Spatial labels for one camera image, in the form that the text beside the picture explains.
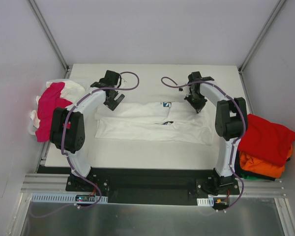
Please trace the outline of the white daisy print t-shirt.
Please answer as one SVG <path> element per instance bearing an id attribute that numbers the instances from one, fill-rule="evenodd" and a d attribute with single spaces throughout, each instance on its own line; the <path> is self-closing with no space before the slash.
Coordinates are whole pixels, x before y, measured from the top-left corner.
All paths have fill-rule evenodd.
<path id="1" fill-rule="evenodd" d="M 197 113 L 187 102 L 122 103 L 114 111 L 100 106 L 94 118 L 101 139 L 213 143 L 207 110 Z"/>

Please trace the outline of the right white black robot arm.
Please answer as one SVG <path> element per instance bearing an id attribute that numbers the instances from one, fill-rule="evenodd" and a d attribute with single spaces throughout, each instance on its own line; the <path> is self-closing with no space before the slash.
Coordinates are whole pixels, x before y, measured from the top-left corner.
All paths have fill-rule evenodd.
<path id="1" fill-rule="evenodd" d="M 208 101 L 216 108 L 214 127 L 220 137 L 219 154 L 212 176 L 201 184 L 201 188 L 205 193 L 217 196 L 234 185 L 237 148 L 248 129 L 246 101 L 242 97 L 232 98 L 212 77 L 202 77 L 199 71 L 188 75 L 187 85 L 189 94 L 185 100 L 197 113 Z"/>

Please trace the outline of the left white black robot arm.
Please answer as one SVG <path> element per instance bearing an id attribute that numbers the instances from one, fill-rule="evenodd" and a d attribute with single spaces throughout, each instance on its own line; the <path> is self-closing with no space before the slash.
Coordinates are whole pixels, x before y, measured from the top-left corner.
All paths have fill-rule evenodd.
<path id="1" fill-rule="evenodd" d="M 68 108 L 55 108 L 52 117 L 50 142 L 68 158 L 73 175 L 79 177 L 77 185 L 83 191 L 94 186 L 89 176 L 91 166 L 83 146 L 86 142 L 85 121 L 101 104 L 114 111 L 125 95 L 119 95 L 116 89 L 121 87 L 120 73 L 107 70 L 104 78 L 91 84 L 87 92 L 81 95 Z"/>

